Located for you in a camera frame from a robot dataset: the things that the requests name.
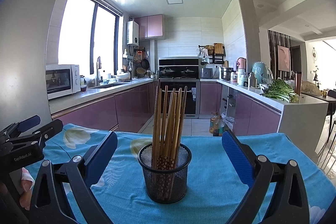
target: cutting board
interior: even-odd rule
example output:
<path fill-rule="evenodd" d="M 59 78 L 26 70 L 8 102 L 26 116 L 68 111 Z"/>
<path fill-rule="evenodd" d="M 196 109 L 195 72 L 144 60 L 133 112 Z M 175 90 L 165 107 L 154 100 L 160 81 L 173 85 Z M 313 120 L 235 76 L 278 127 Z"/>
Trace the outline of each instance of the cutting board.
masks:
<path fill-rule="evenodd" d="M 224 54 L 223 44 L 222 43 L 214 43 L 215 54 Z"/>

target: cooking oil bottle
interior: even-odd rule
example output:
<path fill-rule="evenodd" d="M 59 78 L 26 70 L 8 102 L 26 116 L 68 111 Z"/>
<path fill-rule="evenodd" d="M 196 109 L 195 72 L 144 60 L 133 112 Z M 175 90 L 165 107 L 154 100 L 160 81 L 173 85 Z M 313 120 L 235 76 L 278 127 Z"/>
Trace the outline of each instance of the cooking oil bottle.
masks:
<path fill-rule="evenodd" d="M 214 124 L 212 135 L 216 137 L 222 136 L 224 132 L 224 127 L 225 127 L 225 123 L 222 119 L 222 116 L 219 116 Z"/>
<path fill-rule="evenodd" d="M 210 118 L 209 133 L 210 133 L 210 134 L 213 134 L 214 125 L 215 125 L 215 122 L 216 122 L 217 119 L 218 119 L 218 112 L 211 113 L 211 114 L 212 114 L 213 116 Z"/>

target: white microwave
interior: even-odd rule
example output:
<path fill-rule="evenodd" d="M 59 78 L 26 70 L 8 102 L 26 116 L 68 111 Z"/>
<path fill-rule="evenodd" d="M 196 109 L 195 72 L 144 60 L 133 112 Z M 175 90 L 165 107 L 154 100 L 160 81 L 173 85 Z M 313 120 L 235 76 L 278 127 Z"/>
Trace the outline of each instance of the white microwave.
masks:
<path fill-rule="evenodd" d="M 81 91 L 79 65 L 46 65 L 48 99 Z"/>

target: mesh cup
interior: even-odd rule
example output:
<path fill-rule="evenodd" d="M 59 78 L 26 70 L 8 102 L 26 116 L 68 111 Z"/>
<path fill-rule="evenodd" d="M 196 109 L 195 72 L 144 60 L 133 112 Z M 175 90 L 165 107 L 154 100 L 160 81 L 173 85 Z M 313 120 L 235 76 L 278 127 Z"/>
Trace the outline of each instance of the mesh cup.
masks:
<path fill-rule="evenodd" d="M 191 152 L 184 144 L 179 146 L 177 164 L 174 169 L 152 169 L 152 144 L 140 149 L 138 161 L 142 166 L 147 194 L 153 201 L 168 204 L 177 202 L 185 196 Z"/>

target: green vegetable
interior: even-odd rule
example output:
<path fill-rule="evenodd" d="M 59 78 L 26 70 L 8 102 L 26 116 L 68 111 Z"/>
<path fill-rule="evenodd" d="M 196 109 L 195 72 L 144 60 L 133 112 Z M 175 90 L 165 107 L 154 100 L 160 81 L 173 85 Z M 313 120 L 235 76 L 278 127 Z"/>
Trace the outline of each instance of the green vegetable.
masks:
<path fill-rule="evenodd" d="M 294 90 L 280 78 L 273 80 L 272 84 L 264 90 L 262 95 L 268 98 L 283 100 L 288 103 L 295 103 L 299 100 L 299 96 Z"/>

